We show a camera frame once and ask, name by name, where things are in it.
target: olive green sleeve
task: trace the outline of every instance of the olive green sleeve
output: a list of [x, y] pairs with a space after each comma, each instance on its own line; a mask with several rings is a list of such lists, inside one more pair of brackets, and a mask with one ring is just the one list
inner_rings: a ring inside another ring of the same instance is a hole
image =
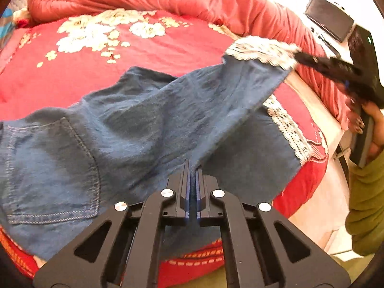
[[384, 241], [384, 151], [364, 168], [350, 167], [349, 214], [346, 229], [353, 250], [375, 253]]

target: triangular cutout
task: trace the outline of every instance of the triangular cutout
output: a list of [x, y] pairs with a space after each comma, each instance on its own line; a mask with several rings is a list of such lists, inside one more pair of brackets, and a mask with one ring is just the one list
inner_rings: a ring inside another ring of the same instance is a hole
[[293, 235], [282, 223], [275, 222], [275, 228], [292, 263], [310, 256], [310, 249]]
[[111, 225], [111, 221], [107, 221], [101, 225], [80, 246], [76, 248], [74, 255], [90, 263], [95, 262]]

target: jeans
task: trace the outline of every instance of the jeans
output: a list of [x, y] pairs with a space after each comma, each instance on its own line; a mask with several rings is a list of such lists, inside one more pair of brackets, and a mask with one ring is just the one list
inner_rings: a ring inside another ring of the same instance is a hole
[[[271, 201], [300, 169], [263, 106], [289, 72], [227, 55], [179, 78], [134, 67], [67, 109], [3, 122], [0, 224], [48, 260], [116, 202], [163, 189], [186, 158], [241, 201]], [[191, 221], [167, 228], [163, 258], [220, 237]]]

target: fingernail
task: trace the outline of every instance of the fingernail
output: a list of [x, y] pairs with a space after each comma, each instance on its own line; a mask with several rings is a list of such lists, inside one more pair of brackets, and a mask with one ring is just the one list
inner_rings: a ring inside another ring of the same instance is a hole
[[357, 125], [358, 125], [359, 127], [361, 127], [362, 129], [364, 129], [365, 124], [364, 124], [364, 122], [361, 120], [361, 118], [357, 118], [357, 119], [356, 119], [356, 123], [357, 123]]

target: pink blanket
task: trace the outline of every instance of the pink blanket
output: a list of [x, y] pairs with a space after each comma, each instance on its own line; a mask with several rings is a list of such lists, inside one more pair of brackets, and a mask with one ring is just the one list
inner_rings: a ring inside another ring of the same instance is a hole
[[[28, 7], [38, 23], [119, 7], [165, 10], [218, 25], [224, 24], [238, 35], [251, 34], [295, 43], [312, 55], [325, 55], [310, 30], [294, 12], [269, 0], [28, 0]], [[335, 84], [308, 67], [300, 65], [296, 71], [343, 129], [347, 129], [345, 96]]]

